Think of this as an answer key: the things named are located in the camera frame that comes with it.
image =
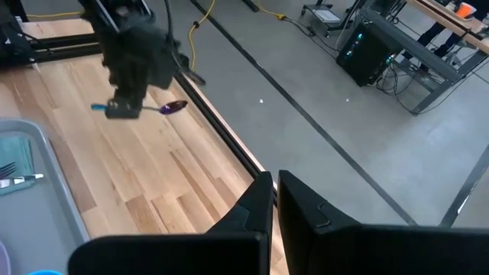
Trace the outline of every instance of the purple spoon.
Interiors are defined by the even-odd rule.
[[[174,102],[170,102],[170,103],[163,105],[161,108],[143,106],[143,110],[156,111],[162,115],[171,115],[171,114],[174,114],[178,111],[183,110],[188,104],[189,103],[186,100],[176,100]],[[94,103],[94,104],[90,105],[90,108],[93,111],[105,111],[105,109],[107,108],[107,105]]]

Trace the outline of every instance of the blue object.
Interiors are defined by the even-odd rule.
[[[30,273],[29,275],[62,275],[61,273],[54,270],[40,270]]]
[[[103,104],[91,104],[90,105],[90,108],[93,110],[93,111],[105,111],[107,109],[107,105],[103,105]]]

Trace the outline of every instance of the table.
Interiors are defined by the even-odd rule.
[[[452,11],[449,11],[445,7],[432,2],[431,0],[407,0],[409,4],[418,8],[421,12],[440,22],[440,24],[443,24],[449,30],[463,36],[463,39],[469,44],[473,44],[475,47],[480,47],[471,58],[456,69],[451,64],[448,64],[437,57],[432,51],[412,39],[412,37],[405,34],[399,28],[392,25],[386,18],[369,9],[373,1],[374,0],[370,0],[365,7],[360,10],[360,15],[363,18],[362,21],[364,23],[372,23],[379,32],[382,33],[382,39],[391,43],[394,41],[395,44],[404,48],[406,52],[416,57],[421,63],[427,65],[444,79],[444,81],[440,83],[431,77],[420,76],[417,72],[410,70],[408,66],[399,66],[399,63],[394,61],[394,64],[404,70],[408,76],[412,77],[421,86],[430,91],[429,95],[427,95],[415,108],[410,110],[412,114],[421,114],[423,110],[430,106],[446,90],[468,77],[468,74],[487,58],[489,53],[489,39],[481,40],[477,35],[477,32],[484,26],[480,21],[457,18]]]
[[[470,20],[461,19],[452,11],[449,11],[447,8],[431,0],[407,0],[407,3],[433,20],[439,22],[450,31],[461,36],[467,43],[478,48],[475,55],[458,68],[457,73],[461,75],[461,78],[458,81],[468,77],[468,74],[487,58],[487,55],[489,54],[489,38],[480,40],[475,35],[485,27],[482,22],[474,18]],[[454,86],[454,84],[455,82],[451,80],[444,81],[437,89],[433,90],[427,97],[425,97],[424,100],[414,108],[413,112],[415,114],[422,112],[440,97],[442,93]]]
[[[460,17],[456,16],[453,11],[444,8],[440,4],[431,0],[406,1],[409,5],[412,5],[414,8],[420,10],[426,16],[439,22],[450,31],[453,31],[461,37],[463,36],[464,40],[474,45],[479,50],[482,50],[485,53],[489,53],[489,38],[479,40],[473,34],[464,35],[466,30],[471,30],[474,33],[481,31],[482,28],[485,27],[484,23],[475,18],[468,20],[461,19]]]
[[[23,23],[38,38],[91,33],[81,20]],[[197,86],[213,115],[263,169]],[[141,113],[109,121],[90,104],[113,94],[101,56],[42,63],[0,73],[0,118],[44,126],[91,238],[103,235],[204,232],[234,205],[253,180],[176,81],[150,88],[145,105],[176,99],[188,107],[168,117]],[[271,271],[287,274],[277,219]]]

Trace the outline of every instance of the orange cup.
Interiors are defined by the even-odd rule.
[[[471,5],[467,3],[461,3],[460,8],[457,11],[457,15],[461,18],[466,18],[469,15],[473,14],[475,11],[477,11],[477,9],[472,7]]]

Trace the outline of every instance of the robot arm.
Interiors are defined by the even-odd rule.
[[[82,18],[92,25],[102,48],[102,65],[110,72],[109,82],[116,87],[105,110],[107,118],[138,118],[148,85],[168,89],[176,73],[205,85],[189,69],[188,61],[182,65],[185,58],[177,52],[180,43],[173,39],[170,16],[169,30],[163,31],[154,24],[154,13],[144,0],[79,3],[85,9]]]

